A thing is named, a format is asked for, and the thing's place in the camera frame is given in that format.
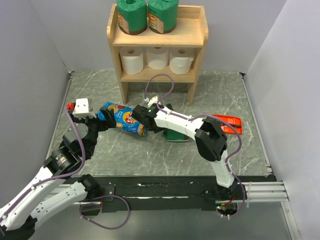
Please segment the green roll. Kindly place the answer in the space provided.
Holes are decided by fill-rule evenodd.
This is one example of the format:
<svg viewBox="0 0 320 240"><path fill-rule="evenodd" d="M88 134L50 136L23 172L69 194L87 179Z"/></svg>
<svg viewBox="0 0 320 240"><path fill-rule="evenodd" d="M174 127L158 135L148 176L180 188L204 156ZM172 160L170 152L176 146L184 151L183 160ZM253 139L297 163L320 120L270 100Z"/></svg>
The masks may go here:
<svg viewBox="0 0 320 240"><path fill-rule="evenodd" d="M164 136L168 142L185 143L189 141L189 137L172 129L165 129Z"/></svg>
<svg viewBox="0 0 320 240"><path fill-rule="evenodd" d="M149 28L158 34L170 33L177 25L178 6L178 0L149 0Z"/></svg>
<svg viewBox="0 0 320 240"><path fill-rule="evenodd" d="M128 35L138 35L147 29L147 3L145 0L118 0L117 23Z"/></svg>

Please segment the white paper roll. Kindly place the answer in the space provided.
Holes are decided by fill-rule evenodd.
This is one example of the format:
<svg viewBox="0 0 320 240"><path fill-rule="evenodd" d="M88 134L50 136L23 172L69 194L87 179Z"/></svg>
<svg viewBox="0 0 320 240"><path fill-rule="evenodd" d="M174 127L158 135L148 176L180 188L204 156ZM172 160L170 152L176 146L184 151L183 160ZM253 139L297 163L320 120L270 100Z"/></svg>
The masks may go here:
<svg viewBox="0 0 320 240"><path fill-rule="evenodd" d="M143 49L126 46L119 49L123 71L129 75L140 73L144 68Z"/></svg>
<svg viewBox="0 0 320 240"><path fill-rule="evenodd" d="M168 65L168 47L147 47L146 62L147 66L154 70L162 70Z"/></svg>
<svg viewBox="0 0 320 240"><path fill-rule="evenodd" d="M194 48L172 47L170 49L169 68L174 74L187 74L194 58Z"/></svg>

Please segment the green roll front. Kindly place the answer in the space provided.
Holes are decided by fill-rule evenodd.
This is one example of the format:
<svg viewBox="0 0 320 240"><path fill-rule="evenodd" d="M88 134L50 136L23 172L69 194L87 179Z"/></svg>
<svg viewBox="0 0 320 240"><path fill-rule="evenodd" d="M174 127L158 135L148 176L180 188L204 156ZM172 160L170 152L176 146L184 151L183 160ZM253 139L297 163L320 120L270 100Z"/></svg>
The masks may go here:
<svg viewBox="0 0 320 240"><path fill-rule="evenodd" d="M145 0L118 0L117 23L128 35L138 35L147 29L147 3Z"/></svg>

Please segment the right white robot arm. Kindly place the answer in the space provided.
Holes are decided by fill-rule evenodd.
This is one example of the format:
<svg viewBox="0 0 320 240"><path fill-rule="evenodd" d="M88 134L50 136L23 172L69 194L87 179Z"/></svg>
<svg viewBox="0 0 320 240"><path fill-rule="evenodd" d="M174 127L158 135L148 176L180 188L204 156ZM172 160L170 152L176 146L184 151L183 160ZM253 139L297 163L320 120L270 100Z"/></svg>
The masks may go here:
<svg viewBox="0 0 320 240"><path fill-rule="evenodd" d="M200 156L212 166L219 195L228 200L236 194L237 180L227 160L228 138L212 115L195 119L154 103L148 108L137 105L132 117L154 133L173 130L193 139Z"/></svg>

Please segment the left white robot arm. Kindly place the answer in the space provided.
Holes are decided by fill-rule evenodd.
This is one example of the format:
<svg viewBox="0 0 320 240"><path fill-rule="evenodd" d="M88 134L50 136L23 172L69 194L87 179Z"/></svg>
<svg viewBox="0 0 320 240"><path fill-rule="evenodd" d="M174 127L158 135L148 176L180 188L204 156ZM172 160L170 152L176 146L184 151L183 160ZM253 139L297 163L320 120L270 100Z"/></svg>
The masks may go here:
<svg viewBox="0 0 320 240"><path fill-rule="evenodd" d="M74 116L68 107L65 112L71 127L63 135L59 148L44 161L30 183L0 209L2 240L28 240L36 228L56 213L78 201L94 201L99 195L99 183L90 174L84 174L67 190L47 197L93 156L99 132L117 126L114 111L105 107L92 117Z"/></svg>

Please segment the blue Lays chip bag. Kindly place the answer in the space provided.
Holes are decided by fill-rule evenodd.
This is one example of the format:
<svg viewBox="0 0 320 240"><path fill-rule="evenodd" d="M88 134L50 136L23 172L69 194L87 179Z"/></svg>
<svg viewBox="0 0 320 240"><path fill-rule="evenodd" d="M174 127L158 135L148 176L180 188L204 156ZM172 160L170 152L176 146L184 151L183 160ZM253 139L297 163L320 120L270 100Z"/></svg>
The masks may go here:
<svg viewBox="0 0 320 240"><path fill-rule="evenodd" d="M145 126L132 117L132 108L112 103L110 101L107 101L102 107L107 108L109 111L113 109L117 128L121 128L127 132L132 132L140 136L147 135L147 129Z"/></svg>

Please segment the orange razor package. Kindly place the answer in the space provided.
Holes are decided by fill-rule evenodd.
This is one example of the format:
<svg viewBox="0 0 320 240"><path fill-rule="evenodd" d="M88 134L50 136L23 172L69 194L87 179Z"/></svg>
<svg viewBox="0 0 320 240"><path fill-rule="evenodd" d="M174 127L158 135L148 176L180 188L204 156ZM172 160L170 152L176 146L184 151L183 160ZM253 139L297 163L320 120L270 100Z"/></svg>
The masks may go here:
<svg viewBox="0 0 320 240"><path fill-rule="evenodd" d="M225 121L226 123L230 124L232 127L235 128L237 133L241 135L243 133L243 128L242 128L242 120L239 117L235 116L229 116L229 115L220 115L220 114L214 114L213 116L218 117ZM235 135L235 132L227 125L220 123L220 127L223 130L224 133L226 134L233 134Z"/></svg>

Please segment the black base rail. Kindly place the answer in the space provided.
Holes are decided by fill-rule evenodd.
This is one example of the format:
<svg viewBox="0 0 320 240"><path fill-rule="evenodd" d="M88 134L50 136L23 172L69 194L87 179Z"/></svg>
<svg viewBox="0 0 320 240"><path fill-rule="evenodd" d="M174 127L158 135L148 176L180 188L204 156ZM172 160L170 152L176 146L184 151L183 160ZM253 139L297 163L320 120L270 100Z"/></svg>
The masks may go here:
<svg viewBox="0 0 320 240"><path fill-rule="evenodd" d="M101 203L103 213L144 210L214 211L217 202L248 198L239 185L231 196L221 195L215 176L99 176L94 195L85 203Z"/></svg>

